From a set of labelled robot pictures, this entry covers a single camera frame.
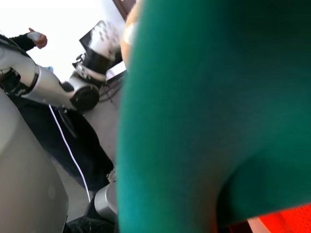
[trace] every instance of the gray plastic surface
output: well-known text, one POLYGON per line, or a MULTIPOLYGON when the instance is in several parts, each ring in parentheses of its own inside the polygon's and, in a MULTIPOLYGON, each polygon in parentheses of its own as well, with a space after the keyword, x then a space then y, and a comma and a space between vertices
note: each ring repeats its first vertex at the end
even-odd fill
POLYGON ((0 90, 0 231, 62 233, 68 205, 54 165, 0 90))

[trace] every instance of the person's hand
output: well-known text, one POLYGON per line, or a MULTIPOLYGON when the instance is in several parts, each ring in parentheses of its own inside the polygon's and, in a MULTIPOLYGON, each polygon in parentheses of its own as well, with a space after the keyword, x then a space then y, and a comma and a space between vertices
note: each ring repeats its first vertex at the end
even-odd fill
MULTIPOLYGON (((35 32, 35 30, 33 30, 32 28, 29 28, 29 31, 31 32, 35 32)), ((34 41, 34 44, 38 47, 38 49, 42 49, 44 48, 48 43, 48 39, 46 37, 46 35, 41 34, 40 39, 38 39, 37 41, 34 41)))

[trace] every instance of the brown wooden frame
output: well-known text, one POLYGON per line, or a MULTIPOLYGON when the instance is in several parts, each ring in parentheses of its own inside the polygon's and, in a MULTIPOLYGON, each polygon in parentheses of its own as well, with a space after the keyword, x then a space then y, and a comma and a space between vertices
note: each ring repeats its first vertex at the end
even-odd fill
POLYGON ((113 0, 113 2, 116 5, 117 9, 119 10, 123 19, 126 20, 128 12, 126 12, 125 8, 123 7, 121 0, 113 0))

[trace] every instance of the person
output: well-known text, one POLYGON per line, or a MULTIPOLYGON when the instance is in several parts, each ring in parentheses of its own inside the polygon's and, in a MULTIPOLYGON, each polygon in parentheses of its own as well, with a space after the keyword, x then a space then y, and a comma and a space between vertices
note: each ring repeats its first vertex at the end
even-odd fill
POLYGON ((145 1, 121 105, 120 232, 215 233, 311 202, 310 10, 145 1))
MULTIPOLYGON (((35 42, 27 37, 27 33, 10 39, 24 51, 29 51, 34 47, 42 49, 48 43, 44 34, 41 34, 39 40, 35 42)), ((70 176, 84 187, 83 179, 63 142, 49 107, 14 95, 9 95, 9 98, 19 109, 22 117, 49 156, 54 158, 70 176)), ((100 146, 95 131, 81 114, 73 110, 67 112, 78 135, 75 138, 63 123, 61 116, 55 109, 54 111, 73 156, 84 174, 89 191, 97 192, 108 184, 106 176, 113 169, 113 163, 100 146)))

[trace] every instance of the teal cloth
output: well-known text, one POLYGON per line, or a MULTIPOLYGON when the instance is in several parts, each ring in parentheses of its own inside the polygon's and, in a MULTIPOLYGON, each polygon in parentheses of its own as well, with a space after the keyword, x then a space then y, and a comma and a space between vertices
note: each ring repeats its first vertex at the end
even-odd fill
POLYGON ((310 12, 145 2, 121 105, 122 233, 213 233, 311 201, 310 12))

